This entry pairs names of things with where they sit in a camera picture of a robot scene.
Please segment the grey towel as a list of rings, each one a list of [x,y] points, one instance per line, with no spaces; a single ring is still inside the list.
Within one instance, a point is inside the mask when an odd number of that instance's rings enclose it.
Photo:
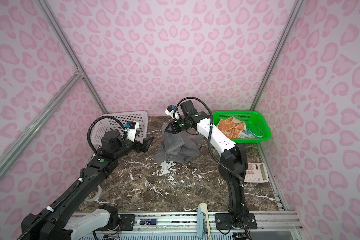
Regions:
[[[203,143],[202,135],[191,135],[187,132],[179,134],[166,133],[168,123],[163,123],[163,141],[161,147],[155,154],[155,161],[158,165],[166,161],[173,161],[185,165],[192,158],[198,157]]]

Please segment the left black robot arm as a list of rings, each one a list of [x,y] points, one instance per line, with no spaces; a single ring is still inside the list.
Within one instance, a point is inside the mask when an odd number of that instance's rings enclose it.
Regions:
[[[105,133],[101,148],[81,169],[79,178],[39,214],[29,214],[21,223],[20,240],[79,240],[100,228],[120,225],[118,210],[102,206],[78,221],[70,218],[80,204],[118,166],[119,159],[131,151],[146,153],[154,137],[142,141],[126,139],[118,131]]]

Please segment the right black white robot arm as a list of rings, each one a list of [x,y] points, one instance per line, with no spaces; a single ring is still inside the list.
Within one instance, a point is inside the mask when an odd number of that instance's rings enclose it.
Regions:
[[[193,128],[207,139],[208,151],[228,185],[228,210],[233,225],[236,228],[243,226],[249,214],[244,191],[248,169],[246,147],[230,140],[218,129],[212,111],[198,98],[186,97],[177,105],[168,106],[165,113],[173,119],[165,129],[166,133],[179,134]]]

